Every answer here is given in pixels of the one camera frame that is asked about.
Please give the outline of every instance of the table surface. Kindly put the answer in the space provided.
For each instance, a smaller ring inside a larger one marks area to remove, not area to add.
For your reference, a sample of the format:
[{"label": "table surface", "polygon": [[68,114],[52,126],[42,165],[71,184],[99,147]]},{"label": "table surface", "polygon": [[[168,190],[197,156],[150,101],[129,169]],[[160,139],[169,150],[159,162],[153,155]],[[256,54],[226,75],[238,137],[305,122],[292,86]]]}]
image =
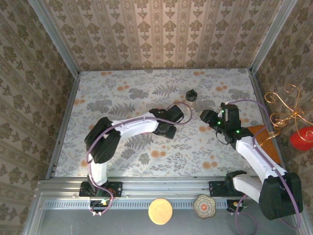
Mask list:
[{"label": "table surface", "polygon": [[[219,143],[215,132],[200,120],[204,109],[219,112],[221,102],[256,100],[247,69],[183,69],[81,72],[55,176],[88,174],[84,139],[100,118],[122,120],[166,108],[184,100],[190,89],[198,93],[192,120],[177,126],[173,140],[148,133],[120,142],[108,163],[108,176],[225,176],[234,170],[256,175],[240,154]],[[180,107],[187,120],[189,111]],[[242,126],[263,124],[256,104],[243,102],[238,107]]]}]

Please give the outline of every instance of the red ball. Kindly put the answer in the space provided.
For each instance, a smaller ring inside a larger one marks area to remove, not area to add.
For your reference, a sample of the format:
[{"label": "red ball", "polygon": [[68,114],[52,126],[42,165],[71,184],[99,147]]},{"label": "red ball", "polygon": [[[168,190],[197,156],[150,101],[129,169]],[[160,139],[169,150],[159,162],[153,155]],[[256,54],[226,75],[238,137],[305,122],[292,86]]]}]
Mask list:
[{"label": "red ball", "polygon": [[308,141],[304,141],[303,139],[301,139],[298,132],[296,132],[292,136],[290,136],[290,142],[292,143],[292,145],[296,149],[301,151],[307,151],[313,148],[313,126],[304,127],[299,130],[299,133],[302,138]]}]

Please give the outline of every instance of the gold wire sculpture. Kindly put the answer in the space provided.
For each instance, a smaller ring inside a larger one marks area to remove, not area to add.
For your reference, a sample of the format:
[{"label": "gold wire sculpture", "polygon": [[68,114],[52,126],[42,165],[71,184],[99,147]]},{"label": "gold wire sculpture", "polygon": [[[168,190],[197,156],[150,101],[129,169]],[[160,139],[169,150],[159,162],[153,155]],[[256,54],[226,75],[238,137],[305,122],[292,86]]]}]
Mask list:
[{"label": "gold wire sculpture", "polygon": [[300,89],[293,85],[293,84],[288,84],[285,86],[285,92],[291,94],[293,91],[297,90],[297,96],[296,96],[296,101],[295,101],[295,104],[294,106],[289,106],[286,104],[286,102],[284,102],[282,100],[282,98],[275,92],[267,92],[265,95],[264,95],[264,99],[268,102],[268,103],[275,103],[276,102],[276,99],[275,98],[278,98],[285,107],[287,107],[288,109],[288,113],[273,113],[270,115],[269,119],[270,119],[270,122],[272,123],[273,127],[274,127],[274,131],[273,132],[269,132],[269,137],[263,141],[261,143],[260,146],[262,146],[266,141],[278,136],[280,133],[281,133],[281,130],[283,127],[287,126],[290,122],[290,120],[294,119],[294,124],[295,124],[295,127],[296,127],[296,130],[297,130],[297,133],[299,135],[299,137],[306,141],[306,142],[313,142],[313,140],[308,140],[306,137],[308,137],[308,135],[310,133],[313,134],[313,131],[309,130],[306,132],[305,136],[302,136],[299,132],[299,129],[298,129],[298,121],[304,121],[306,123],[308,123],[309,125],[312,125],[313,126],[313,123],[306,120],[303,116],[309,112],[313,112],[313,110],[310,110],[310,111],[303,111],[299,106],[298,106],[298,101],[299,101],[299,97],[300,97],[300,94],[301,94],[301,91]]}]

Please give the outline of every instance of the wire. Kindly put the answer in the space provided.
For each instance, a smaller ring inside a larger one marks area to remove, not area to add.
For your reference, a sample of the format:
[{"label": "wire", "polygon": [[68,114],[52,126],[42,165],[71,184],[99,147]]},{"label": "wire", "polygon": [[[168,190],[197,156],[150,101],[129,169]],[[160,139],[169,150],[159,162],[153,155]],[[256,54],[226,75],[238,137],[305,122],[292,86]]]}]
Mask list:
[{"label": "wire", "polygon": [[218,132],[216,132],[215,135],[216,135],[217,140],[218,140],[220,143],[225,144],[225,145],[230,144],[230,142],[224,143],[224,142],[220,141],[219,138],[217,137],[217,133],[218,133]]},{"label": "wire", "polygon": [[121,123],[119,123],[119,124],[116,124],[116,125],[114,125],[114,126],[109,127],[108,129],[106,129],[104,132],[101,133],[101,135],[98,136],[98,138],[96,138],[96,140],[92,143],[92,145],[91,145],[90,148],[88,149],[86,162],[89,164],[89,178],[90,178],[90,181],[91,181],[91,183],[92,183],[95,187],[97,187],[97,188],[99,188],[99,189],[101,189],[101,190],[107,192],[107,193],[110,195],[110,203],[109,203],[108,207],[102,212],[102,214],[104,214],[104,213],[112,206],[113,200],[114,200],[114,196],[113,196],[112,192],[111,192],[109,189],[104,188],[104,187],[98,185],[98,184],[94,181],[94,179],[93,179],[93,177],[92,177],[91,165],[90,165],[90,163],[93,161],[93,159],[91,159],[90,161],[88,160],[90,152],[92,151],[92,149],[95,147],[95,145],[99,142],[99,140],[100,140],[106,133],[108,133],[110,130],[112,130],[112,129],[116,128],[116,127],[119,127],[119,126],[122,126],[122,125],[126,125],[126,124],[128,124],[128,123],[132,123],[132,122],[139,121],[139,120],[157,120],[157,121],[163,121],[163,122],[166,122],[166,123],[169,123],[169,124],[172,124],[172,125],[185,125],[185,124],[187,124],[188,122],[190,122],[190,120],[192,119],[192,109],[191,109],[191,107],[190,107],[188,104],[185,104],[185,103],[183,103],[183,102],[175,102],[175,103],[171,104],[170,106],[168,106],[168,107],[167,107],[167,110],[170,109],[170,108],[171,108],[172,106],[174,106],[175,104],[183,104],[183,105],[187,106],[187,108],[190,110],[190,117],[189,117],[189,119],[188,119],[187,121],[182,122],[182,123],[177,123],[177,122],[172,122],[172,121],[168,121],[168,120],[166,120],[166,119],[157,118],[157,117],[139,117],[139,118],[134,118],[134,119],[131,119],[131,120],[127,120],[127,121],[121,122]]},{"label": "wire", "polygon": [[[268,114],[268,111],[266,109],[266,107],[259,103],[258,101],[255,101],[255,100],[252,100],[252,99],[240,99],[240,100],[236,100],[236,101],[232,101],[230,102],[229,104],[234,104],[234,103],[237,103],[237,102],[243,102],[243,101],[247,101],[247,102],[253,102],[253,103],[256,103],[258,104],[260,107],[262,107],[264,109],[264,111],[266,112],[267,114],[267,117],[269,118],[269,114]],[[267,121],[267,126],[270,128],[270,122]],[[260,156],[267,162],[267,164],[270,165],[270,167],[272,167],[272,169],[275,171],[275,173],[278,175],[279,179],[281,180],[281,182],[283,183],[287,193],[288,193],[288,196],[290,197],[290,200],[292,202],[292,205],[294,207],[294,210],[295,210],[295,214],[296,214],[296,217],[297,217],[297,226],[296,227],[293,227],[292,225],[290,225],[287,221],[285,221],[284,219],[280,218],[281,221],[286,225],[288,226],[290,229],[292,230],[299,230],[300,229],[300,226],[301,226],[301,217],[300,217],[300,212],[299,212],[299,208],[297,206],[297,203],[293,197],[293,194],[290,190],[290,188],[288,187],[287,183],[285,182],[283,176],[281,175],[281,173],[275,168],[275,166],[272,164],[272,162],[270,160],[267,159],[267,157],[261,152],[260,148],[259,148],[259,145],[256,144],[256,137],[258,134],[260,134],[262,131],[264,131],[266,129],[266,127],[264,126],[261,130],[259,130],[254,136],[253,136],[253,139],[252,139],[252,142],[253,142],[253,146],[254,148],[256,149],[256,151],[260,154]]]},{"label": "wire", "polygon": [[254,218],[251,214],[249,214],[249,213],[247,213],[247,212],[239,212],[239,207],[240,207],[240,205],[241,205],[241,203],[242,203],[242,201],[243,201],[244,199],[246,199],[246,195],[242,196],[242,198],[239,200],[239,203],[237,204],[237,208],[236,208],[236,212],[235,212],[235,223],[236,223],[236,227],[237,227],[237,229],[238,229],[240,235],[243,235],[243,232],[241,231],[241,229],[240,229],[240,227],[239,227],[239,224],[238,224],[238,215],[239,215],[239,214],[245,214],[245,215],[249,216],[249,217],[253,220],[253,222],[254,222],[255,231],[254,231],[253,235],[255,235],[256,232],[257,232],[257,230],[258,230],[258,223],[256,222],[255,218]]}]

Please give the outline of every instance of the patterned wallpaper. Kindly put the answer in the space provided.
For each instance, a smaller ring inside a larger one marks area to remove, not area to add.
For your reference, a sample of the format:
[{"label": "patterned wallpaper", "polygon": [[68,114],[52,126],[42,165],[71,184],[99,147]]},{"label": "patterned wallpaper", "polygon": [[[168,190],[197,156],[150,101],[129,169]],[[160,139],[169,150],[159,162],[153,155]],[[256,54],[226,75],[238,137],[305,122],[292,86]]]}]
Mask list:
[{"label": "patterned wallpaper", "polygon": [[19,234],[73,78],[26,0],[0,0],[0,234]]},{"label": "patterned wallpaper", "polygon": [[281,0],[41,0],[80,71],[247,68]]},{"label": "patterned wallpaper", "polygon": [[[313,121],[313,1],[298,0],[266,59],[258,70],[263,93],[276,91],[288,104],[293,104],[295,95],[284,92],[286,84],[295,84],[302,90],[299,105],[303,110],[312,110],[306,118]],[[281,105],[270,105],[270,110],[285,112]],[[295,126],[287,126],[278,137],[279,145],[289,170],[302,179],[303,199],[313,221],[313,149],[301,152],[292,147],[289,137]]]}]

